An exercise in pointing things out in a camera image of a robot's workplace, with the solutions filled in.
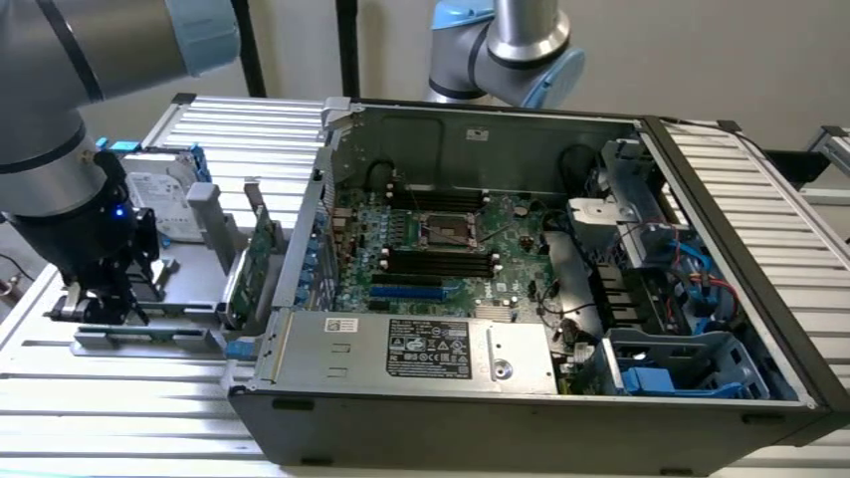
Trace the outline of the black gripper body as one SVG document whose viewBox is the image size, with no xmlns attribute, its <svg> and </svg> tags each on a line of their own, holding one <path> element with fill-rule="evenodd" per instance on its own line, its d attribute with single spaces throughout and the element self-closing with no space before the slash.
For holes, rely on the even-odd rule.
<svg viewBox="0 0 850 478">
<path fill-rule="evenodd" d="M 57 267 L 65 285 L 122 302 L 135 299 L 129 268 L 139 254 L 142 225 L 143 211 L 113 199 L 53 216 L 13 217 L 14 228 Z"/>
</svg>

